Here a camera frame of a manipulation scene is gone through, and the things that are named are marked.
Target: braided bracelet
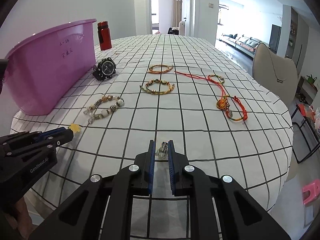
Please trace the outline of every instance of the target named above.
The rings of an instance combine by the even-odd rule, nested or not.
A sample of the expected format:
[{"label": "braided bracelet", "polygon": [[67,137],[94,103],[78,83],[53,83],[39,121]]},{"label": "braided bracelet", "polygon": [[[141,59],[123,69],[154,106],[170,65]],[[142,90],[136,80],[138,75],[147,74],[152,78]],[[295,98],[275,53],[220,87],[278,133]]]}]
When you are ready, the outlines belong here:
[{"label": "braided bracelet", "polygon": [[[113,106],[110,106],[108,109],[103,109],[100,114],[94,114],[93,110],[96,109],[101,103],[105,103],[107,101],[117,100],[117,103]],[[94,104],[90,105],[86,108],[86,110],[83,112],[85,115],[89,115],[90,118],[88,119],[89,124],[93,124],[95,120],[106,118],[109,114],[115,112],[118,108],[121,106],[124,106],[124,100],[121,97],[115,97],[112,95],[103,96],[101,99],[99,99]]]},{"label": "braided bracelet", "polygon": [[[216,82],[216,81],[212,80],[211,77],[216,77],[216,78],[218,78],[220,82]],[[223,78],[222,76],[217,76],[217,75],[209,75],[209,76],[208,76],[208,80],[211,81],[211,82],[213,82],[213,83],[215,83],[215,84],[220,84],[220,85],[224,84],[224,82],[225,82],[225,81],[224,81],[224,78]]]},{"label": "braided bracelet", "polygon": [[[162,84],[162,85],[167,85],[169,87],[169,89],[167,91],[155,91],[155,90],[150,90],[148,87],[151,86],[153,83],[156,84]],[[159,80],[159,79],[153,79],[150,80],[147,84],[146,84],[146,88],[143,88],[142,86],[140,86],[140,88],[147,92],[148,94],[152,94],[152,95],[165,95],[170,93],[173,89],[174,89],[174,84],[171,85],[168,81],[165,80]]]},{"label": "braided bracelet", "polygon": [[[228,98],[233,99],[235,102],[237,102],[239,104],[239,106],[241,107],[243,116],[241,118],[238,119],[234,119],[233,117],[233,112],[230,110],[230,103],[228,102]],[[244,108],[244,106],[242,105],[242,103],[240,102],[239,98],[237,98],[236,96],[231,97],[229,95],[225,95],[223,96],[222,99],[218,100],[217,102],[217,108],[219,108],[222,111],[226,111],[226,115],[229,119],[233,120],[233,121],[241,121],[241,120],[247,120],[248,119],[248,112],[246,111],[246,109]]]},{"label": "braided bracelet", "polygon": [[[153,68],[155,67],[166,67],[167,69],[164,71],[154,71]],[[152,73],[152,74],[163,74],[163,73],[168,73],[169,71],[171,71],[173,69],[172,67],[169,67],[168,65],[163,65],[163,64],[159,64],[159,65],[153,65],[149,68],[148,72]]]}]

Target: wooden floor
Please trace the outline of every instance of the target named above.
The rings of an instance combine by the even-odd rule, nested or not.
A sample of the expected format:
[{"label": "wooden floor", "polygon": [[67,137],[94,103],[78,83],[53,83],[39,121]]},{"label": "wooden floor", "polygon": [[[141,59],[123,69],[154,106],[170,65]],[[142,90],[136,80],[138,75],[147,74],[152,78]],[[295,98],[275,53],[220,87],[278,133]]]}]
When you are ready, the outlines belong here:
[{"label": "wooden floor", "polygon": [[249,75],[252,76],[252,57],[248,56],[247,54],[239,50],[235,50],[235,47],[232,47],[231,45],[223,41],[216,40],[215,47],[221,52],[223,52],[232,61],[237,63],[239,66],[243,67],[249,73]]}]

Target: sofa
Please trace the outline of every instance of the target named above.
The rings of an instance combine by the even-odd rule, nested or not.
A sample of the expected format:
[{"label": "sofa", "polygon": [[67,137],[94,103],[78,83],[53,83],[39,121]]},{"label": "sofa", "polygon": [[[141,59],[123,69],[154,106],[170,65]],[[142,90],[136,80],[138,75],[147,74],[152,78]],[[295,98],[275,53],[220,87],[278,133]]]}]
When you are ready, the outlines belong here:
[{"label": "sofa", "polygon": [[258,45],[262,42],[259,39],[253,37],[248,38],[244,35],[239,34],[225,34],[219,37],[219,41],[223,41],[232,45],[233,47],[235,47],[235,49],[244,52],[252,58],[254,58],[254,54]]}]

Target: tablecloth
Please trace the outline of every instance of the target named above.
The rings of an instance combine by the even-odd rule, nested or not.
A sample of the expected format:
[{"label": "tablecloth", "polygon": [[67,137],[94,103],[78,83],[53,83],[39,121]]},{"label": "tablecloth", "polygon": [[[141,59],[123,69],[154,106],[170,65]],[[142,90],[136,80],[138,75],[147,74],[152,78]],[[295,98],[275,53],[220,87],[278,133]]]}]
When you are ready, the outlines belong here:
[{"label": "tablecloth", "polygon": [[[82,126],[72,142],[57,148],[58,164],[32,187],[42,201],[54,209],[92,174],[105,177],[131,165],[148,150],[150,140],[157,148],[173,140],[176,152],[187,155],[191,165],[211,176],[231,175],[267,211],[274,206],[287,177],[293,140],[290,114],[278,96],[203,39],[134,36],[113,41],[108,51],[96,46],[95,53],[97,61],[114,60],[115,77],[98,82],[90,70],[49,115],[18,112],[13,119],[12,133]],[[147,73],[154,64],[175,67],[165,74]],[[240,99],[248,120],[231,121],[217,109],[221,90],[215,84],[174,71],[224,77],[226,92]],[[140,90],[139,85],[156,78],[175,89],[161,96]],[[121,96],[124,107],[88,125],[84,108],[105,94]],[[114,103],[100,105],[97,113]],[[238,105],[231,103],[230,109],[240,116]],[[190,239],[189,221],[189,199],[172,196],[168,163],[157,158],[152,196],[133,200],[132,239]]]}]

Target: yellow flower charm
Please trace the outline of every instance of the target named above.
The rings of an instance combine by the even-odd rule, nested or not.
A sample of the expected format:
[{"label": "yellow flower charm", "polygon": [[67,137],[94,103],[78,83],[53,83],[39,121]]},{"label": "yellow flower charm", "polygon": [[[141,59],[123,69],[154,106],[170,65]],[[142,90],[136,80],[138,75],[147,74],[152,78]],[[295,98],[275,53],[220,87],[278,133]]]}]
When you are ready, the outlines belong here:
[{"label": "yellow flower charm", "polygon": [[75,123],[72,123],[68,128],[71,129],[73,133],[77,133],[81,131],[81,127]]}]

